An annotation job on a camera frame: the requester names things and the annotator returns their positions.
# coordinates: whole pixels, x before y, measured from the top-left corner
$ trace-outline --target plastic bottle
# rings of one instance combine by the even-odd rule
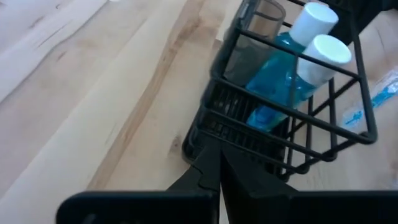
[[[328,6],[317,2],[304,5],[289,32],[279,34],[275,43],[302,53],[306,46],[319,34],[327,34],[338,22],[337,14]],[[275,89],[278,78],[285,78],[294,66],[294,56],[276,50],[261,67],[256,76],[246,85],[246,89],[268,97]]]
[[[304,53],[310,57],[322,60],[334,66],[343,66],[351,61],[349,48],[335,37],[318,35],[305,49]],[[330,80],[336,72],[316,63],[300,58],[297,64],[294,98],[292,106],[295,108],[301,102],[313,95],[314,91]],[[294,78],[293,68],[286,71],[283,78],[273,83],[272,93],[268,98],[285,106],[289,105],[289,91]],[[287,116],[266,106],[255,109],[247,120],[247,124],[263,131],[270,131]]]

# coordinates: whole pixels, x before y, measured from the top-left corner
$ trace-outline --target plastic package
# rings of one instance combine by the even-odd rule
[[[376,111],[395,95],[398,95],[398,67],[384,75],[371,90],[373,110]],[[362,101],[357,102],[343,113],[340,126],[356,133],[365,130],[366,122]]]

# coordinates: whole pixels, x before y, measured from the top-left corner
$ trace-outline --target black wire basket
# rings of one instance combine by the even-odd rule
[[[361,4],[365,5],[365,1],[324,1],[340,18],[339,23],[330,32],[330,35],[342,40],[346,45],[350,44],[351,41],[354,43],[354,53],[358,69],[358,73],[354,73],[304,54],[295,53],[290,49],[273,43],[273,41],[267,40],[263,35],[249,30],[248,24],[254,16],[267,18],[267,15],[256,10],[261,1],[244,1],[239,8],[211,67],[211,81],[203,95],[200,109],[191,130],[185,139],[183,155],[188,161],[194,161],[206,144],[206,139],[216,138],[220,141],[228,142],[234,148],[242,151],[243,156],[249,156],[253,162],[258,163],[266,171],[284,181],[288,181],[292,174],[306,174],[310,166],[317,162],[334,161],[338,153],[347,147],[356,143],[372,144],[376,141],[376,122],[364,69],[361,43],[359,41],[359,31],[364,29],[365,24],[369,23],[373,17],[368,12],[366,13],[366,17],[361,16],[360,12],[358,12],[358,9],[363,11],[362,8],[364,6]],[[286,1],[301,6],[305,4],[296,0]],[[283,25],[286,27],[292,26],[287,22],[283,22]],[[237,47],[238,39],[242,37],[294,55],[295,69],[297,69],[298,59],[304,58],[349,77],[349,81],[336,90],[335,80],[331,79],[328,83],[328,99],[314,108],[313,96],[311,96],[308,99],[307,113],[293,109],[291,105],[285,106],[263,98],[247,91],[241,85],[230,82],[224,77],[231,55]],[[364,117],[368,129],[360,134],[348,131],[336,124],[336,99],[355,84],[359,84],[360,87]],[[290,89],[290,99],[293,97],[294,85]],[[269,133],[248,126],[246,120],[249,114],[259,105],[265,105],[280,111],[286,114],[288,118]],[[329,109],[329,122],[316,118],[316,115],[327,108]],[[296,132],[305,125],[307,125],[306,143],[304,146],[301,146],[294,143],[294,139]],[[330,133],[330,147],[328,150],[318,152],[318,150],[314,150],[312,147],[313,126]],[[344,138],[345,141],[338,142],[338,138]],[[305,155],[303,162],[297,166],[292,165],[294,151]]]

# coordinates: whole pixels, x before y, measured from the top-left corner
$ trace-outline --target wood plank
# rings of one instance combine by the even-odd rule
[[[38,18],[28,34],[12,47],[2,51],[0,102],[38,66],[50,50],[74,34],[106,1],[73,1],[49,18]]]
[[[2,220],[50,223],[63,199],[87,188],[154,74],[165,74],[156,71],[167,67],[186,32],[185,3],[166,0],[156,7],[0,200]],[[40,207],[32,212],[35,204]]]
[[[0,197],[159,2],[107,3],[75,35],[51,50],[29,77],[0,103]]]
[[[210,7],[215,2],[226,1],[207,0],[194,15],[200,21],[198,27],[177,52],[158,95],[106,189],[163,190],[188,168],[181,158],[182,141],[197,112],[209,80],[208,69],[220,46],[215,37],[222,14],[217,16],[209,12],[215,8]]]

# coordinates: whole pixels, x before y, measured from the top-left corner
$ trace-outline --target blue liquid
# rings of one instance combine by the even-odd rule
[[[288,47],[297,53],[302,53],[305,47],[294,42],[289,33],[282,33],[275,38],[277,44]],[[264,98],[289,105],[289,91],[294,77],[294,56],[281,50],[276,50],[256,76],[247,84],[246,89]],[[299,76],[295,79],[293,107],[312,96],[317,88]],[[262,131],[270,131],[287,116],[266,106],[255,109],[247,120],[247,124]]]

